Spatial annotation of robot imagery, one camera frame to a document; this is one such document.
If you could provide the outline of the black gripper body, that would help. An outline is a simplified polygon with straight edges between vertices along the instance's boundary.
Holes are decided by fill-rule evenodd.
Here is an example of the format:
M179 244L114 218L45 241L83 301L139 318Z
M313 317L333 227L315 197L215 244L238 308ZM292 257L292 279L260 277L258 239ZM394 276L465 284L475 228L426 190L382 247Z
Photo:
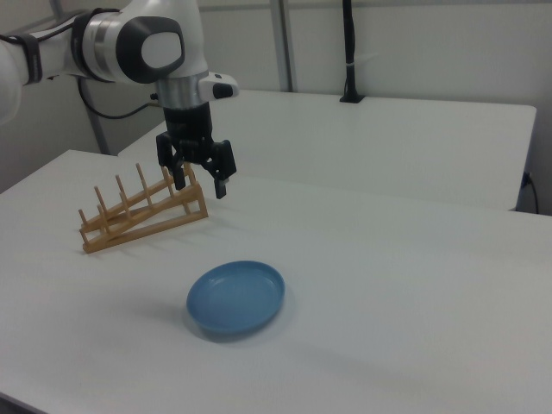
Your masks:
M213 142L210 105L163 111L167 132L172 137L172 151L178 151L186 162L201 164L202 148Z

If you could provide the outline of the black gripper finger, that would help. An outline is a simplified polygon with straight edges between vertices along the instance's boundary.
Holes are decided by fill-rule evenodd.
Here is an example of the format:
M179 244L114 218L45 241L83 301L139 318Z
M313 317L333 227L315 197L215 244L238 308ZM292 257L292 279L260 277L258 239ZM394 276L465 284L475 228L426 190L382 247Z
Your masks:
M230 141L208 142L202 148L201 166L213 178L216 198L224 198L229 177L237 172Z
M175 188L178 191L184 189L184 161L178 151L173 152L173 140L168 132L156 136L156 147L159 165L168 169L172 175Z

